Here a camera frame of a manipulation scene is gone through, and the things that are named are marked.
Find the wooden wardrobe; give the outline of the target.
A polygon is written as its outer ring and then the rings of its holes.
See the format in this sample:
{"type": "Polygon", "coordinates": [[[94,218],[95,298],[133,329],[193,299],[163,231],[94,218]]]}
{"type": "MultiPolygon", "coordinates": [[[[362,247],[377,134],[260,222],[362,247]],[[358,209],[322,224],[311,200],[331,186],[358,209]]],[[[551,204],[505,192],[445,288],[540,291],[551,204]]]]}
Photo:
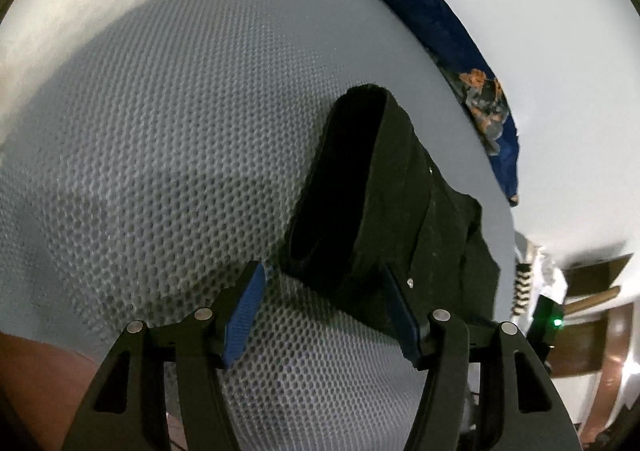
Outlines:
{"type": "Polygon", "coordinates": [[[580,444],[595,450],[628,436],[639,420],[639,255],[575,263],[565,278],[551,377],[580,444]]]}

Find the black pants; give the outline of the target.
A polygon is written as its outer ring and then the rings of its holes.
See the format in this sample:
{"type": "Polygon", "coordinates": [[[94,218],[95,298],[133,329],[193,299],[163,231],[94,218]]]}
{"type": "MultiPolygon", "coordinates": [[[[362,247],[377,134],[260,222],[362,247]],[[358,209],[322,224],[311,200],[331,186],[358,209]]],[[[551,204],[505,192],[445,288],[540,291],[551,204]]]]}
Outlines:
{"type": "Polygon", "coordinates": [[[406,111],[375,85],[333,104],[280,267],[396,339],[415,367],[432,350],[430,313],[489,323],[500,277],[480,203],[448,185],[406,111]]]}

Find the white patterned cloth pile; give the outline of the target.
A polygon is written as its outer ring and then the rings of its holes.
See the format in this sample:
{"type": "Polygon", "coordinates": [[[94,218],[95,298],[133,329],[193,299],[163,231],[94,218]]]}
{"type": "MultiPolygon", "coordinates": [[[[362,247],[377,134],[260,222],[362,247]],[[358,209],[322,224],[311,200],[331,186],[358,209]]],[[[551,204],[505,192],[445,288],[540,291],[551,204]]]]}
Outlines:
{"type": "Polygon", "coordinates": [[[534,321],[539,298],[547,297],[563,305],[568,284],[551,256],[518,232],[515,234],[515,263],[511,321],[526,333],[534,321]]]}

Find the grey mesh bed mattress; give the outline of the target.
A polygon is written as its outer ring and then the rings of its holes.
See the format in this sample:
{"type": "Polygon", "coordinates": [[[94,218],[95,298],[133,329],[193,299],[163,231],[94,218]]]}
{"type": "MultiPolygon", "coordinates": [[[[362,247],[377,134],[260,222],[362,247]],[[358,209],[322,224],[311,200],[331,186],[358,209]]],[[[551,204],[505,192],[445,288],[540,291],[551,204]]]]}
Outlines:
{"type": "Polygon", "coordinates": [[[387,88],[448,184],[513,222],[474,126],[382,0],[149,0],[72,55],[1,165],[1,329],[102,359],[273,265],[332,104],[387,88]]]}

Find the navy floral blanket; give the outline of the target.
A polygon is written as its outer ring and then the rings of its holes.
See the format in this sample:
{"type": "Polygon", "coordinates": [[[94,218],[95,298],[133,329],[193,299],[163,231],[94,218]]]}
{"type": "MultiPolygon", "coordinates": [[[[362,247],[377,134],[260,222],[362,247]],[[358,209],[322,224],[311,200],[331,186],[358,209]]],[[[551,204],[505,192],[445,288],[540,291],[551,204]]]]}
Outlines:
{"type": "Polygon", "coordinates": [[[382,0],[421,43],[475,125],[491,169],[514,208],[518,130],[506,93],[480,48],[446,0],[382,0]]]}

